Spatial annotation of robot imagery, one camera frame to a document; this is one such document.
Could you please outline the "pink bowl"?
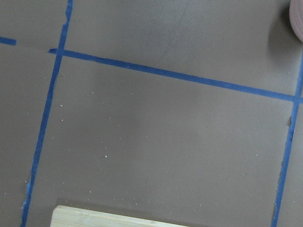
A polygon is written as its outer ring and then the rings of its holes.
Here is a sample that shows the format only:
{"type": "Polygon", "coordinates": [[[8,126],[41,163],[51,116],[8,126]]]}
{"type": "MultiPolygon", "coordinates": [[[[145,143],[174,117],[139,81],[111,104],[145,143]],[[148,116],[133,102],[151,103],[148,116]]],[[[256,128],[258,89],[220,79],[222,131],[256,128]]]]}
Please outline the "pink bowl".
{"type": "Polygon", "coordinates": [[[289,8],[291,27],[298,37],[303,41],[303,0],[291,0],[289,8]]]}

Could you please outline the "wooden cutting board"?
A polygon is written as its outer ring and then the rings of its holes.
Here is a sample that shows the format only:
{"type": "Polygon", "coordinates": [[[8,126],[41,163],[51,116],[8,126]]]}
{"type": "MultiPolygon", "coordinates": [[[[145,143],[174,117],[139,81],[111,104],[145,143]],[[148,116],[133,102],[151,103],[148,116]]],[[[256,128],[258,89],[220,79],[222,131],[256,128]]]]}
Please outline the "wooden cutting board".
{"type": "Polygon", "coordinates": [[[180,225],[58,205],[53,210],[50,227],[180,227],[180,225]]]}

